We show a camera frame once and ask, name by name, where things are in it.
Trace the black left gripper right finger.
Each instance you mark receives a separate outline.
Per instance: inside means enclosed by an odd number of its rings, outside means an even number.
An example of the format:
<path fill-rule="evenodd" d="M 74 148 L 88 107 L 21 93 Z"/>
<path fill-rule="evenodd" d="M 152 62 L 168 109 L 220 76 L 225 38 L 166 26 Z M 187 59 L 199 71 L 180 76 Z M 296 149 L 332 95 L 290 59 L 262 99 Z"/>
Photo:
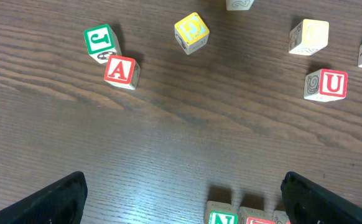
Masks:
<path fill-rule="evenodd" d="M 361 207 L 296 172 L 286 173 L 281 192 L 291 223 L 362 224 Z"/>

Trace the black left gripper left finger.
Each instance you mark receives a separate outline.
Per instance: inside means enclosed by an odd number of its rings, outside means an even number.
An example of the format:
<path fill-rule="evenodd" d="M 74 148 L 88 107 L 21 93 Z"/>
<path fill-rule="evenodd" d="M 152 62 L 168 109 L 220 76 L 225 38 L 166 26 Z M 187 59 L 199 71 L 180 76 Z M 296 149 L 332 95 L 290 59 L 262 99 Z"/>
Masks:
<path fill-rule="evenodd" d="M 84 173 L 76 171 L 0 210 L 0 224 L 79 224 L 87 195 Z"/>

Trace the red U block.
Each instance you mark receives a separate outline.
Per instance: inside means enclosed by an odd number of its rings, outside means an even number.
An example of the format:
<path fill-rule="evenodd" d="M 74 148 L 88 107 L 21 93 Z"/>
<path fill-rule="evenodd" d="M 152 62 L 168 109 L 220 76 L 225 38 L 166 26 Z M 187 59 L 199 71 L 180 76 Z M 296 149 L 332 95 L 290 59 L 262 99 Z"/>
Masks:
<path fill-rule="evenodd" d="M 346 98 L 348 74 L 322 68 L 305 76 L 304 99 L 329 102 Z"/>
<path fill-rule="evenodd" d="M 280 210 L 274 211 L 273 222 L 275 224 L 290 224 L 290 220 L 286 212 Z"/>

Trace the red E block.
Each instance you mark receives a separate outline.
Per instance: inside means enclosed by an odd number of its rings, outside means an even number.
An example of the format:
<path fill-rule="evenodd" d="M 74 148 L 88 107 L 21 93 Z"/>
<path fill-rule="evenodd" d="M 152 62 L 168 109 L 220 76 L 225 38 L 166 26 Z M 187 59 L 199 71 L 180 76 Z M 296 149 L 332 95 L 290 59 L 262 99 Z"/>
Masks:
<path fill-rule="evenodd" d="M 272 218 L 263 210 L 240 207 L 238 224 L 274 224 Z"/>

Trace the green N block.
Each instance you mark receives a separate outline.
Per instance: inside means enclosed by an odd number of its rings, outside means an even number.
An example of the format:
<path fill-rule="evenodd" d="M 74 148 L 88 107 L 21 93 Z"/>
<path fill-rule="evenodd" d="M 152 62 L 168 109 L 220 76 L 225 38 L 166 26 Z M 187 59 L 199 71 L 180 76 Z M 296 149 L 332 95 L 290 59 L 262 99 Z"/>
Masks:
<path fill-rule="evenodd" d="M 204 224 L 237 224 L 238 214 L 229 203 L 207 201 Z"/>

